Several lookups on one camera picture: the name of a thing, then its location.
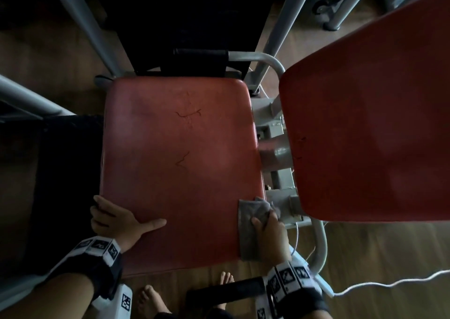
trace gray cloth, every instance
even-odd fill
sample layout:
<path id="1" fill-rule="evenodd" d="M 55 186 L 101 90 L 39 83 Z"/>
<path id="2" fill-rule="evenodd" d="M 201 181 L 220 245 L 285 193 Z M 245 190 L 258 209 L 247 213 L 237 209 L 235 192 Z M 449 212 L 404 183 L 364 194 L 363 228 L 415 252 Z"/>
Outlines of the gray cloth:
<path id="1" fill-rule="evenodd" d="M 259 219 L 263 227 L 267 224 L 269 210 L 273 209 L 279 216 L 279 209 L 274 208 L 264 199 L 256 197 L 254 201 L 239 200 L 238 231 L 242 261 L 260 261 L 256 230 L 251 223 L 252 217 Z"/>

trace seat cushion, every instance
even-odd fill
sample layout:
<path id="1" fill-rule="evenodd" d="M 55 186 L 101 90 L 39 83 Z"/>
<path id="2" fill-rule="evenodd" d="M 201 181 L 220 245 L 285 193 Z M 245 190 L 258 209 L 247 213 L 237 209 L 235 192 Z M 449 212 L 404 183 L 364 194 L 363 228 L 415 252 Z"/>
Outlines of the seat cushion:
<path id="1" fill-rule="evenodd" d="M 450 220 L 448 0 L 415 0 L 290 67 L 280 97 L 303 209 Z"/>
<path id="2" fill-rule="evenodd" d="M 104 126 L 101 194 L 139 221 L 167 219 L 124 255 L 125 276 L 239 259 L 239 199 L 264 197 L 242 81 L 120 78 Z"/>

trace wooden floor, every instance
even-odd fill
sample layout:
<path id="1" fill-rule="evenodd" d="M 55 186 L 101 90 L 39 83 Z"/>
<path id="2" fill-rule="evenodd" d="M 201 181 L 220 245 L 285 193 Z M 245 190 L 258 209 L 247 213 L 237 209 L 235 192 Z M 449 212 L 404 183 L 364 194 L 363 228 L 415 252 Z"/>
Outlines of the wooden floor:
<path id="1" fill-rule="evenodd" d="M 0 31 L 0 74 L 25 85 L 77 114 L 101 114 L 103 91 L 93 84 L 93 76 L 106 69 L 85 35 L 58 8 L 49 11 L 40 3 L 37 16 L 24 26 Z M 258 48 L 264 46 L 280 5 L 273 7 Z M 373 0 L 363 0 L 337 32 L 325 32 L 309 11 L 302 12 L 288 35 L 278 58 L 289 67 L 328 43 L 373 20 L 378 13 Z M 106 33 L 124 67 L 130 68 L 114 33 Z M 277 94 L 277 77 L 269 71 L 266 92 Z M 21 259 L 31 211 L 34 174 L 37 165 L 37 131 L 20 124 L 0 125 L 0 268 L 1 275 L 13 272 Z M 323 272 L 336 292 L 367 281 L 391 283 L 404 277 L 424 277 L 450 268 L 450 224 L 343 224 L 326 227 L 329 257 Z M 291 242 L 295 233 L 290 232 Z M 300 230 L 298 251 L 312 250 L 311 228 Z M 236 280 L 261 275 L 260 265 L 227 263 L 195 270 L 127 279 L 134 290 L 152 284 L 170 310 L 183 311 L 185 292 L 217 282 L 222 270 Z M 442 276 L 426 284 L 403 284 L 394 289 L 366 287 L 339 298 L 328 299 L 336 319 L 348 318 L 436 318 L 450 317 L 450 277 Z M 243 300 L 228 309 L 240 318 L 254 318 L 253 303 Z"/>

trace hand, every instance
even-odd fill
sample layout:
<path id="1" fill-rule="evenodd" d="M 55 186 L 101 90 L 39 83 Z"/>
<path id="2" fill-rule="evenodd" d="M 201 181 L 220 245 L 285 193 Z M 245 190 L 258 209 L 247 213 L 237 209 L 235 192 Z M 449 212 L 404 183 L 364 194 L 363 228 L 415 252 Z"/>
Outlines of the hand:
<path id="1" fill-rule="evenodd" d="M 292 260 L 289 250 L 288 232 L 284 223 L 278 221 L 277 214 L 271 210 L 265 228 L 256 217 L 251 219 L 258 236 L 259 254 L 263 262 L 274 267 L 284 261 Z"/>
<path id="2" fill-rule="evenodd" d="M 94 200 L 98 208 L 96 206 L 90 208 L 92 230 L 97 235 L 114 238 L 122 253 L 134 246 L 142 234 L 162 228 L 167 223 L 162 219 L 139 223 L 131 211 L 101 196 L 94 196 Z"/>

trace bare foot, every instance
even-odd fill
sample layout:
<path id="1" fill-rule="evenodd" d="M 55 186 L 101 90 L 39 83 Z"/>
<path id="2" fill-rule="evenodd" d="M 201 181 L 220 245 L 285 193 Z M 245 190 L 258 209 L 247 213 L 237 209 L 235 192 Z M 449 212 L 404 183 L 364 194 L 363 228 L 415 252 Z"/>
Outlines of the bare foot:
<path id="1" fill-rule="evenodd" d="M 232 282 L 234 282 L 234 277 L 230 273 L 222 272 L 220 284 L 225 285 L 226 283 L 232 283 Z M 217 305 L 215 307 L 220 308 L 221 310 L 225 311 L 225 306 L 226 306 L 226 303 Z"/>
<path id="2" fill-rule="evenodd" d="M 167 308 L 166 304 L 162 300 L 160 294 L 156 292 L 152 286 L 147 285 L 144 287 L 138 298 L 138 311 L 145 317 L 145 305 L 151 300 L 151 305 L 156 309 L 156 312 L 172 313 Z"/>

